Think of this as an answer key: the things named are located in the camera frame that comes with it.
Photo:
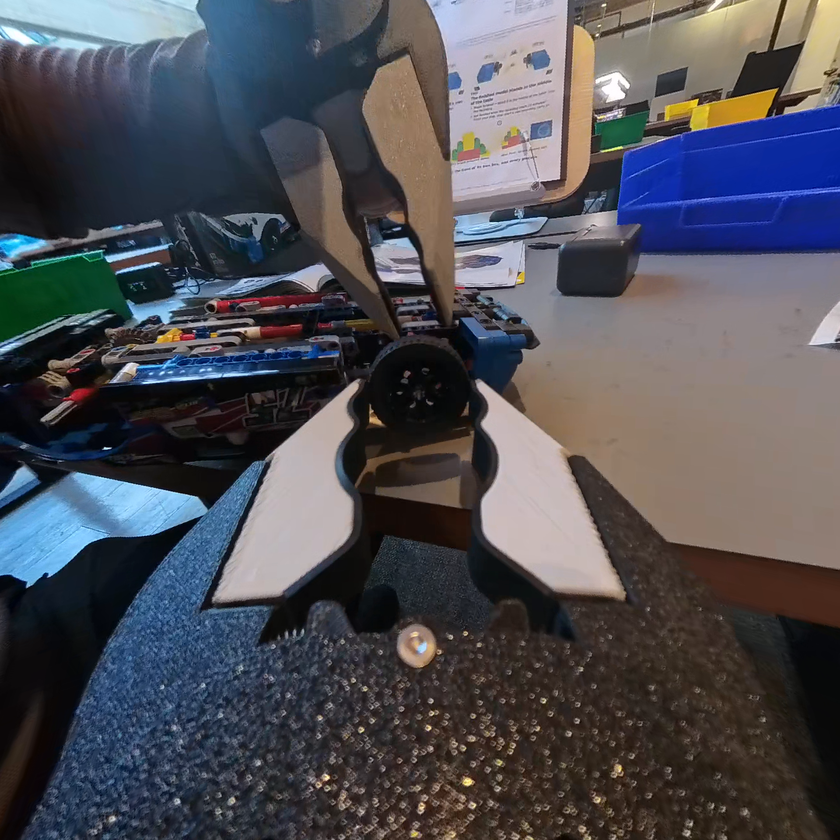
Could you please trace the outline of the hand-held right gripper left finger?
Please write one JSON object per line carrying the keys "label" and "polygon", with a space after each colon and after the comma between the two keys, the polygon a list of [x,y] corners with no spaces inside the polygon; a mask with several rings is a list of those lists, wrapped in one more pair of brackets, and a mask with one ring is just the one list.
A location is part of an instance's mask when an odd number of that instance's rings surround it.
{"label": "hand-held right gripper left finger", "polygon": [[267,458],[224,554],[213,606],[290,602],[332,583],[361,539],[364,385],[345,386]]}

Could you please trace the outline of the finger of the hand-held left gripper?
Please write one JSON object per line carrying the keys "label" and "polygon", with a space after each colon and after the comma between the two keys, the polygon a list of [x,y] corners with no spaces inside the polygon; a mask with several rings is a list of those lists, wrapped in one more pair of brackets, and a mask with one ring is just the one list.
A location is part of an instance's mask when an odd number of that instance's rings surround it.
{"label": "finger of the hand-held left gripper", "polygon": [[303,239],[379,330],[400,337],[375,274],[353,177],[384,196],[360,107],[316,107],[309,120],[282,117],[261,130]]}
{"label": "finger of the hand-held left gripper", "polygon": [[432,298],[437,320],[454,320],[453,192],[447,141],[440,143],[406,51],[382,65],[364,94],[364,127],[402,212],[406,236]]}

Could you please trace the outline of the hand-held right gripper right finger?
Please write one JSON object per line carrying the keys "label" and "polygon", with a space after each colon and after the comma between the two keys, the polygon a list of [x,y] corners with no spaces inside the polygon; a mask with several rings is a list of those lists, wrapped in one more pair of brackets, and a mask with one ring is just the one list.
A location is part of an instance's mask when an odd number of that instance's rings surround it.
{"label": "hand-held right gripper right finger", "polygon": [[470,411],[480,548],[554,599],[625,602],[569,452],[482,380]]}

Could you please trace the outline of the toy brick car chassis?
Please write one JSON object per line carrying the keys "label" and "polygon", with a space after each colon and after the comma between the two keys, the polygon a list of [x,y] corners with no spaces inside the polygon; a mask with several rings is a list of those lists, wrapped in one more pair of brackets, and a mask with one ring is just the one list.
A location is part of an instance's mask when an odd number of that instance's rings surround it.
{"label": "toy brick car chassis", "polygon": [[133,326],[111,310],[58,318],[2,342],[2,464],[186,463],[235,458],[260,434],[293,433],[361,380],[389,343],[451,343],[498,393],[526,350],[528,322],[478,289],[454,320],[429,295],[393,297],[389,338],[343,290],[207,300]]}

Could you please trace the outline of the black toy car wheel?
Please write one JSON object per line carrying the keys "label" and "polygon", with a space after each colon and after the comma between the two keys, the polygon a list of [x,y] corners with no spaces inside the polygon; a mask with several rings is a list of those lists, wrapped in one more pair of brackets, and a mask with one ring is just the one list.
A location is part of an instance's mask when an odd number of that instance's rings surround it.
{"label": "black toy car wheel", "polygon": [[471,383],[450,342],[411,336],[389,343],[375,357],[366,391],[379,421],[401,432],[426,432],[457,424]]}

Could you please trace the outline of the person's left forearm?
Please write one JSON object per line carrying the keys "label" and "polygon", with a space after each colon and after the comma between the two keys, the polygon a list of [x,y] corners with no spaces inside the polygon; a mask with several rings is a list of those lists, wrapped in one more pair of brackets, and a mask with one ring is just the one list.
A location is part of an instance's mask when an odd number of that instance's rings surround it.
{"label": "person's left forearm", "polygon": [[292,216],[207,34],[2,40],[1,231],[42,239],[200,212]]}

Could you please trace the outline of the grey desk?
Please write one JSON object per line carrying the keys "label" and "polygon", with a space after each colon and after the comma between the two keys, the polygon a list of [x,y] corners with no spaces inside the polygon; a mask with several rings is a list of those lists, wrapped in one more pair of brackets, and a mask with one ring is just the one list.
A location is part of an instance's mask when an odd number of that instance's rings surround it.
{"label": "grey desk", "polygon": [[506,397],[722,600],[838,627],[838,252],[642,255],[617,298],[562,296],[558,253],[498,293],[541,342]]}

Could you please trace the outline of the toy car box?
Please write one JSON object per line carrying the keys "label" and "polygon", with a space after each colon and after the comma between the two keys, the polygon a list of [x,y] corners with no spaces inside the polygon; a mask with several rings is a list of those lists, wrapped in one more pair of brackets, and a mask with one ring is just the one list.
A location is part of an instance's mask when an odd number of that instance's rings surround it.
{"label": "toy car box", "polygon": [[241,223],[190,212],[165,219],[163,226],[171,241],[172,264],[205,277],[250,277],[299,240],[299,232],[277,216],[264,223],[247,217]]}

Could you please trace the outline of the printed instruction sheet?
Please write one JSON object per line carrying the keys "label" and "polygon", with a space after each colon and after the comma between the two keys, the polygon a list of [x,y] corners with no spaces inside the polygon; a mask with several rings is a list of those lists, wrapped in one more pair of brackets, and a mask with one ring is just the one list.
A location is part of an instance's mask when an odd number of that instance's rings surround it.
{"label": "printed instruction sheet", "polygon": [[448,62],[456,204],[566,174],[574,16],[566,1],[429,2]]}

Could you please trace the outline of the white stand base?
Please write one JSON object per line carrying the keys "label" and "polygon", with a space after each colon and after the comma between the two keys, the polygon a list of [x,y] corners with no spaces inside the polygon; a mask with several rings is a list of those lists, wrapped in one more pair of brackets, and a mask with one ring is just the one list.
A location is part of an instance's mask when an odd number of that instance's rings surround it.
{"label": "white stand base", "polygon": [[457,217],[455,242],[457,244],[495,241],[507,238],[526,238],[538,234],[549,219],[541,217],[512,217],[497,221],[474,215]]}

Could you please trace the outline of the open instruction booklet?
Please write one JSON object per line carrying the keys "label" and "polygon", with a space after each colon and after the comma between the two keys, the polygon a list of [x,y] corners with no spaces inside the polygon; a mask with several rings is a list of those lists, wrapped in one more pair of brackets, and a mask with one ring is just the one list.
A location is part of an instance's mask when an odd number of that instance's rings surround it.
{"label": "open instruction booklet", "polygon": [[[392,286],[422,286],[419,256],[406,238],[387,240],[373,248],[374,264],[379,278]],[[475,245],[455,252],[455,286],[457,288],[514,287],[524,271],[524,244],[509,241],[495,245]],[[324,290],[333,273],[316,264],[295,272],[255,276],[237,280],[215,293],[219,298],[251,298],[278,287],[277,294]]]}

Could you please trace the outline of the pale wooden display board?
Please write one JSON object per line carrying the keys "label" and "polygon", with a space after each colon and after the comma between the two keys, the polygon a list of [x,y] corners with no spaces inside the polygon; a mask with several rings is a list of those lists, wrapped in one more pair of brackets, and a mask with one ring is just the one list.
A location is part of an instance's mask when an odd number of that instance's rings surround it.
{"label": "pale wooden display board", "polygon": [[541,176],[535,190],[523,185],[454,203],[456,216],[563,201],[582,185],[590,168],[594,101],[595,45],[583,27],[572,29],[568,143],[565,179],[546,181]]}

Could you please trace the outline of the green plastic bin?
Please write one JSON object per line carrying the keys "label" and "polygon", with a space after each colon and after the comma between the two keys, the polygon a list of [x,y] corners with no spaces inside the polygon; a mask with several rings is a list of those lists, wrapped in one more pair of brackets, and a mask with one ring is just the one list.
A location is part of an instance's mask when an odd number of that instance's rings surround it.
{"label": "green plastic bin", "polygon": [[99,309],[132,316],[101,251],[37,260],[1,272],[1,340],[60,317]]}
{"label": "green plastic bin", "polygon": [[599,138],[600,152],[638,144],[644,138],[649,111],[625,113],[614,119],[597,119],[594,136]]}

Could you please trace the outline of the dark grey power adapter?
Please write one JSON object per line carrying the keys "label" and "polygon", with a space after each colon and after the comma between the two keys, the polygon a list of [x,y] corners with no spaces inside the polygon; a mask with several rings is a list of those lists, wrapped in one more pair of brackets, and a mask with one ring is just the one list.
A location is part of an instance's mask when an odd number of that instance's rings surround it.
{"label": "dark grey power adapter", "polygon": [[588,227],[562,243],[556,288],[565,297],[619,298],[635,276],[641,224]]}

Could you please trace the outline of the person's dark brown clothing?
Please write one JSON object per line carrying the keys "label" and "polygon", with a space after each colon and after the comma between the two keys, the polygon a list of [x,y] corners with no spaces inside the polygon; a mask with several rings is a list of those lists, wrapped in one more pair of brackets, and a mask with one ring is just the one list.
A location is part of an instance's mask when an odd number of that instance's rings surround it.
{"label": "person's dark brown clothing", "polygon": [[196,523],[100,539],[33,584],[2,575],[1,838],[21,836],[110,636]]}

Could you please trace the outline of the blue plastic bin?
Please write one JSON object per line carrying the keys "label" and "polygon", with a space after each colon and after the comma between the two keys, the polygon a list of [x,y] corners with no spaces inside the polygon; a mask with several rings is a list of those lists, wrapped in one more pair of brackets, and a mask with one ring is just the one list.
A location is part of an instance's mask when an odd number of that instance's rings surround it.
{"label": "blue plastic bin", "polygon": [[646,253],[838,251],[839,107],[626,152],[616,222]]}

